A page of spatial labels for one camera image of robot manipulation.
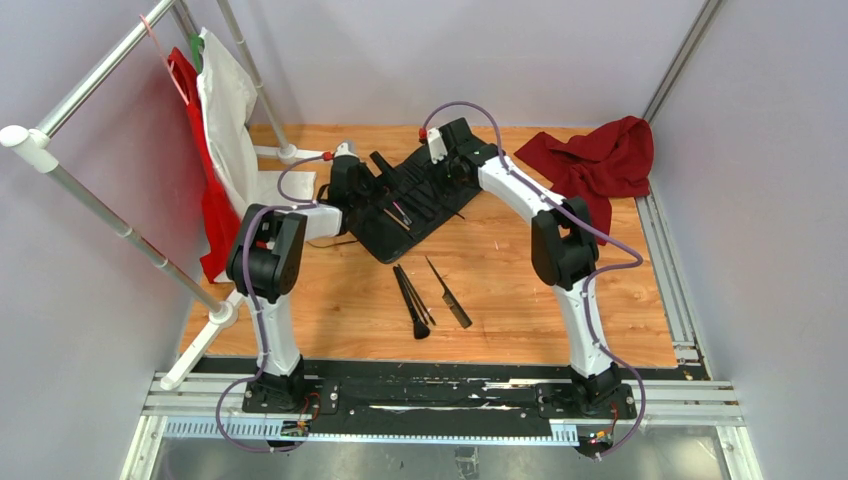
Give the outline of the pink handle makeup brush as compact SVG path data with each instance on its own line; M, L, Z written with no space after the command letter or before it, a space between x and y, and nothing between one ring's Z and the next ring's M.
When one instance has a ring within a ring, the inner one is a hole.
M406 212L400 207L400 205L396 201L393 201L392 204L393 204L394 208L397 210L397 212L400 214L400 218L401 218L402 222L406 226L410 226L412 224L411 218L406 214Z

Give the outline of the black makeup brush roll case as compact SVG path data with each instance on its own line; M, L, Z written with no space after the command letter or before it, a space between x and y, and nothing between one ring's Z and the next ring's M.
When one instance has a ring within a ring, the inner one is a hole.
M405 232L385 213L365 219L347 219L343 215L341 227L344 233L352 234L368 253L383 264L398 260L454 217L441 205L448 205L461 213L461 210L482 191L482 188L476 191L462 187L451 188L447 185L440 163L431 163L427 145L416 149L403 162L391 166L400 174L400 187L396 190L394 200L411 218L410 231ZM402 198L403 181L421 182L427 186L430 195L439 204L439 212L435 217L422 215Z

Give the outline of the black comb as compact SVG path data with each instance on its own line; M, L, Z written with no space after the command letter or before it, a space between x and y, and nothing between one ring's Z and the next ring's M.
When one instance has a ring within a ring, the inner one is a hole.
M451 313L463 329L470 328L473 325L472 320L465 312L463 307L460 305L459 301L457 300L453 292L450 290L450 288L448 287L442 276L439 274L436 267L430 261L430 259L426 257L425 260L428 263L433 274L435 275L436 279L438 280L439 284L443 288L442 299L447 305L448 309L451 311Z

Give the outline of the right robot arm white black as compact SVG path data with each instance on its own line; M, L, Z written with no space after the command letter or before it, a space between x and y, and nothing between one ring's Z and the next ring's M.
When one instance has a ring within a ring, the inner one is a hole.
M608 348L596 295L597 241L603 235L592 226L585 201L543 187L499 144L489 153L479 147L460 152L473 136L465 120L459 126L457 133L446 126L420 129L428 159L446 167L452 178L468 179L493 194L528 223L533 269L557 299L570 344L571 386L559 398L584 416L597 416L622 385L621 364Z

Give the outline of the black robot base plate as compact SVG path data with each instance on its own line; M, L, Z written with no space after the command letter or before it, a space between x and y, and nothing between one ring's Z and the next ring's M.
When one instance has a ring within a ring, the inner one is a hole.
M640 386L622 385L610 405L584 412L560 400L571 386L570 367L350 360L306 360L307 400L274 411L245 391L239 413L300 413L312 439L321 436L395 438L505 437L550 434L552 420L597 421L614 427L641 422Z

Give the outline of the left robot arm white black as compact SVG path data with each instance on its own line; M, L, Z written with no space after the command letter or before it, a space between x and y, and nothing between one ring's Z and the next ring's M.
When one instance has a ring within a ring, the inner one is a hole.
M355 154L326 152L319 157L341 174L340 198L298 199L291 205L248 206L232 245L226 275L249 301L259 354L256 373L245 379L252 399L274 411L293 413L308 398L303 355L293 331L290 294L300 273L307 241L348 231L354 193L365 163Z

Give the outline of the large black powder brush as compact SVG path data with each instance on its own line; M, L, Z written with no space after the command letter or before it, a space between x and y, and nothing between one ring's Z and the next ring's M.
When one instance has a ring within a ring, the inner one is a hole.
M423 323L418 315L418 311L411 296L411 291L407 286L407 282L404 280L400 267L393 266L392 269L411 318L414 339L423 340L430 335L430 329Z

